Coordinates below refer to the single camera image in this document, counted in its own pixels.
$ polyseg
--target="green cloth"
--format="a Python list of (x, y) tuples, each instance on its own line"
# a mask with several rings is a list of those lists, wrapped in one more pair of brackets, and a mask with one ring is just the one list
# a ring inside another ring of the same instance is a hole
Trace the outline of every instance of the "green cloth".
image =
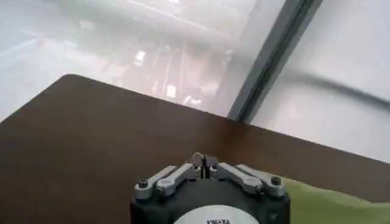
[(291, 224), (390, 224), (390, 203), (371, 203), (287, 178), (283, 181), (291, 198)]

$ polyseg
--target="brown table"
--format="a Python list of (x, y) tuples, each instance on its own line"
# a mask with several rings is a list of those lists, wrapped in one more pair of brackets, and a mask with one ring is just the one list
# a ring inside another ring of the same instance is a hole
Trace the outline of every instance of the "brown table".
[(390, 201), (389, 164), (66, 75), (0, 124), (0, 223), (128, 223), (137, 180), (195, 151)]

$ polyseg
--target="glass pane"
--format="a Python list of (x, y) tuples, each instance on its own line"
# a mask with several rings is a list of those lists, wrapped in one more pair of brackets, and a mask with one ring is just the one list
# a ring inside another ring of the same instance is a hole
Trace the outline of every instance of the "glass pane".
[(323, 1), (252, 124), (390, 162), (390, 1)]
[(69, 73), (226, 116), (284, 1), (2, 0), (0, 120)]

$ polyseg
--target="screw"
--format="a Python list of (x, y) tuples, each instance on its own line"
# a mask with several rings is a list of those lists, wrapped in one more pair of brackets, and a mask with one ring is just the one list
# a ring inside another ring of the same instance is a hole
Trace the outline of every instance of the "screw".
[(139, 186), (140, 188), (145, 188), (145, 187), (147, 187), (147, 180), (140, 180), (140, 181), (138, 182), (138, 186)]
[(281, 185), (282, 183), (282, 179), (280, 179), (280, 177), (272, 177), (271, 178), (271, 184), (275, 185), (275, 186), (279, 186)]

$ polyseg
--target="white label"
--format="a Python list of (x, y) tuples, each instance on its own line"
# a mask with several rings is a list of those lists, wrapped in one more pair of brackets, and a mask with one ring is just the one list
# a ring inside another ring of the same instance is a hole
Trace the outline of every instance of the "white label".
[(250, 214), (226, 205), (208, 205), (181, 216), (174, 224), (259, 224)]

